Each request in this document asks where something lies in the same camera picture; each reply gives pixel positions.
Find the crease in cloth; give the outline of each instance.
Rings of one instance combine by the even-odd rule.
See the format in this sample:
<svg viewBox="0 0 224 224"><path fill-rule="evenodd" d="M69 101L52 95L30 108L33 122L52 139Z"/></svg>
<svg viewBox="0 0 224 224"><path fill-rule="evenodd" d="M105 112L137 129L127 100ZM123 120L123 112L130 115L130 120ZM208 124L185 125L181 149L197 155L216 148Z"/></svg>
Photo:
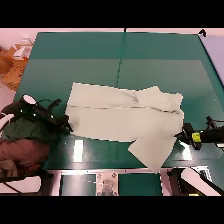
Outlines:
<svg viewBox="0 0 224 224"><path fill-rule="evenodd" d="M135 141L128 150L157 173L182 131L182 99L157 86L136 91L73 83L66 114L76 136Z"/></svg>

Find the brown fabric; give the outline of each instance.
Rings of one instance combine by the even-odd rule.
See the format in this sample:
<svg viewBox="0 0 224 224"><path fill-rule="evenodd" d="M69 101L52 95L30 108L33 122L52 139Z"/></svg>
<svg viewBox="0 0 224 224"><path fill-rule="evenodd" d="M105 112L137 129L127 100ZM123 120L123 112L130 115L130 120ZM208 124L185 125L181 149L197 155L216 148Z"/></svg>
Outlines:
<svg viewBox="0 0 224 224"><path fill-rule="evenodd" d="M46 160L49 152L50 147L37 140L0 138L0 161L13 160L16 165L30 167Z"/></svg>
<svg viewBox="0 0 224 224"><path fill-rule="evenodd" d="M16 165L12 160L0 161L0 177L18 177Z"/></svg>

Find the yellow label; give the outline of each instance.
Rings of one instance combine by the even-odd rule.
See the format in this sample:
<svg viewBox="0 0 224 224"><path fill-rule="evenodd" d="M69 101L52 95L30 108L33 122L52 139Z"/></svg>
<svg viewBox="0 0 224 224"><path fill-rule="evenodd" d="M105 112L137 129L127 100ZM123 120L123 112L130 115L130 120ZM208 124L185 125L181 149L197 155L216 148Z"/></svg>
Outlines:
<svg viewBox="0 0 224 224"><path fill-rule="evenodd" d="M192 134L192 139L194 142L201 142L200 133L196 132Z"/></svg>

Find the table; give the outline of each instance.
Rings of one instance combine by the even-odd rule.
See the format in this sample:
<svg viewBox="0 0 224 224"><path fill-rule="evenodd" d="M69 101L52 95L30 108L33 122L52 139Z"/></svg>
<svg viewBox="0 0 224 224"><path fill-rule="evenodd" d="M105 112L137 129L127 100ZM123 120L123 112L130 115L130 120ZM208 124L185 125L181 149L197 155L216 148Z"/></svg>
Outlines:
<svg viewBox="0 0 224 224"><path fill-rule="evenodd" d="M164 92L183 94L185 122L205 128L205 117L223 119L224 92L197 35L159 33L38 33L16 99L60 98L56 115L65 111L73 82L142 89L158 85ZM83 161L73 162L76 140L84 141ZM60 135L45 169L143 168L127 148L131 143ZM183 157L175 144L163 167L207 165L222 156L213 144Z"/></svg>

